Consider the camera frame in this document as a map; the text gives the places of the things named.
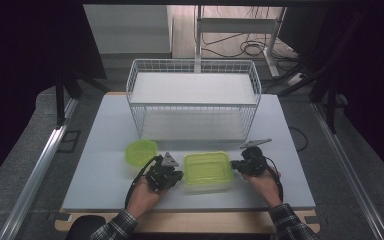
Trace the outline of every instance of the silver clamp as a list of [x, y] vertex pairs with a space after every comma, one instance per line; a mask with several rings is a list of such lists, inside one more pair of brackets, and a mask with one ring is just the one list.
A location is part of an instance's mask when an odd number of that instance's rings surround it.
[[164, 155], [163, 161], [161, 162], [161, 166], [164, 167], [178, 167], [179, 163], [174, 160], [174, 158], [170, 155], [170, 153], [166, 152]]
[[253, 141], [249, 141], [249, 142], [241, 145], [240, 148], [243, 149], [243, 148], [255, 147], [257, 145], [260, 145], [260, 144], [263, 144], [263, 143], [268, 143], [268, 142], [271, 142], [271, 141], [272, 141], [271, 138], [267, 138], [267, 139], [263, 139], [263, 140], [253, 140]]

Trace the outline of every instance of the white wire basket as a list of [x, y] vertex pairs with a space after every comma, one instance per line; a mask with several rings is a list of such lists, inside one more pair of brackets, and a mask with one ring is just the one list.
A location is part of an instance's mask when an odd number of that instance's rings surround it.
[[127, 100], [140, 138], [154, 141], [247, 139], [261, 95], [247, 60], [137, 59]]

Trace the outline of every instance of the person's left hand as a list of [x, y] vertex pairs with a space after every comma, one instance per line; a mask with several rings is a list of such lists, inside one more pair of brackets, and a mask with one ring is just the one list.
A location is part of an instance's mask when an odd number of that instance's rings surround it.
[[136, 219], [150, 211], [168, 190], [154, 192], [145, 177], [141, 177], [132, 192], [127, 211]]

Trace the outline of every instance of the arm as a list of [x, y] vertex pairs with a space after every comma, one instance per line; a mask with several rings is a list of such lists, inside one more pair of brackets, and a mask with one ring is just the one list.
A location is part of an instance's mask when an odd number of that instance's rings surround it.
[[269, 214], [279, 240], [319, 239], [311, 228], [300, 221], [289, 204], [284, 204], [280, 200], [276, 183], [267, 170], [258, 177], [243, 176], [269, 206]]
[[150, 211], [167, 191], [154, 192], [142, 177], [130, 197], [126, 210], [91, 235], [93, 240], [128, 239], [138, 224], [137, 219]]

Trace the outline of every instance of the plaid shirt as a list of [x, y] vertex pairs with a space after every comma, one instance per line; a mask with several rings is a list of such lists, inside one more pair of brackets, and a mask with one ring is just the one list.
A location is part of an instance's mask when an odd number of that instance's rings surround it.
[[289, 204], [282, 204], [269, 210], [271, 219], [276, 227], [279, 240], [315, 240], [319, 237], [292, 211]]
[[[303, 224], [289, 204], [282, 204], [269, 210], [279, 240], [316, 240], [319, 237]], [[92, 234], [93, 240], [128, 239], [138, 222], [130, 213], [122, 210], [115, 218]]]

